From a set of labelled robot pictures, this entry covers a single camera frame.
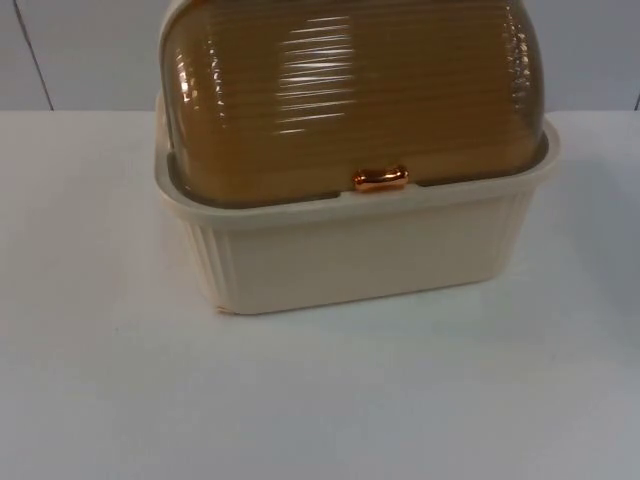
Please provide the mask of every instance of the copper handle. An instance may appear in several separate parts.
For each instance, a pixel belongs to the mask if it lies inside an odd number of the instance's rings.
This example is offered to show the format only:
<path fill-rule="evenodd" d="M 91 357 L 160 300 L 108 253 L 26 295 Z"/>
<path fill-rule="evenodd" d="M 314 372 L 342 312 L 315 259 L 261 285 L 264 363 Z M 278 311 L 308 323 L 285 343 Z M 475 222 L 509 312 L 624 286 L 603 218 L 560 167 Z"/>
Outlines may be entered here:
<path fill-rule="evenodd" d="M 353 176 L 353 184 L 358 192 L 403 188 L 408 183 L 409 171 L 402 165 L 380 170 L 359 170 Z"/>

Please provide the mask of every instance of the white wall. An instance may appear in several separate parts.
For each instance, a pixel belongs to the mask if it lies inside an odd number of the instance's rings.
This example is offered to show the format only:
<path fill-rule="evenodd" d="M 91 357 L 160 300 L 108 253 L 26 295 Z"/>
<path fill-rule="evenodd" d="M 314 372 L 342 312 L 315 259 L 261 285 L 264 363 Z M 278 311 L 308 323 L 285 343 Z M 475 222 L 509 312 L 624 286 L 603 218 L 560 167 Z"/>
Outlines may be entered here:
<path fill-rule="evenodd" d="M 2 28 L 0 40 L 11 50 L 20 35 L 10 2 L 0 0 L 0 19 L 13 31 Z M 542 44 L 548 109 L 633 109 L 640 93 L 640 0 L 526 2 Z M 151 109 L 159 88 L 158 25 L 167 3 L 18 0 L 54 107 Z M 12 38 L 5 42 L 5 36 Z M 28 50 L 0 51 L 0 61 L 10 65 L 2 69 L 2 85 L 16 92 L 0 93 L 0 108 L 46 108 Z"/>
<path fill-rule="evenodd" d="M 0 0 L 0 110 L 48 108 L 13 5 Z"/>

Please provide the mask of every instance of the brown transparent lid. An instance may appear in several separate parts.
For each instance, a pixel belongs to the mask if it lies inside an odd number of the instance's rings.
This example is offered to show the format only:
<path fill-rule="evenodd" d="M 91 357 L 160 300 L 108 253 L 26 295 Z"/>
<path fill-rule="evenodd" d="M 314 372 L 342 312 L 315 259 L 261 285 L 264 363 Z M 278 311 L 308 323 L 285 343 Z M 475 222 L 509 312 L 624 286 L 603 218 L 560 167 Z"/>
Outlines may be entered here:
<path fill-rule="evenodd" d="M 249 207 L 335 195 L 361 169 L 430 185 L 513 174 L 542 137 L 519 0 L 200 0 L 161 45 L 175 181 Z"/>

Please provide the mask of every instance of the white table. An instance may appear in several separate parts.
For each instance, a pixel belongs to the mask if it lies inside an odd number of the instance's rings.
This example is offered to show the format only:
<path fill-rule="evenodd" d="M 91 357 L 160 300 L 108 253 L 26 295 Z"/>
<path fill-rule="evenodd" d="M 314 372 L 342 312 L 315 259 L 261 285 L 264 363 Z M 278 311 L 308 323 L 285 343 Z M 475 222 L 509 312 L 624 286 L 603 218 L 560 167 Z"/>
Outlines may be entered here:
<path fill-rule="evenodd" d="M 0 477 L 640 478 L 640 115 L 552 119 L 498 280 L 242 318 L 196 288 L 151 114 L 0 114 Z"/>

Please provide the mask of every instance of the plastic bread box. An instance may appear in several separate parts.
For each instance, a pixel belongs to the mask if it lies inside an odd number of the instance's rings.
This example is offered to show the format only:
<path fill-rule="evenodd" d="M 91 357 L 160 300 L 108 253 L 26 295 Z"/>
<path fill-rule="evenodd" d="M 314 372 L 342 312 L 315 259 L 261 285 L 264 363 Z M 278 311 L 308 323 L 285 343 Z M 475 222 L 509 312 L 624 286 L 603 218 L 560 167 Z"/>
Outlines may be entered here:
<path fill-rule="evenodd" d="M 160 62 L 156 181 L 222 311 L 490 279 L 558 155 L 521 0 L 178 1 Z"/>

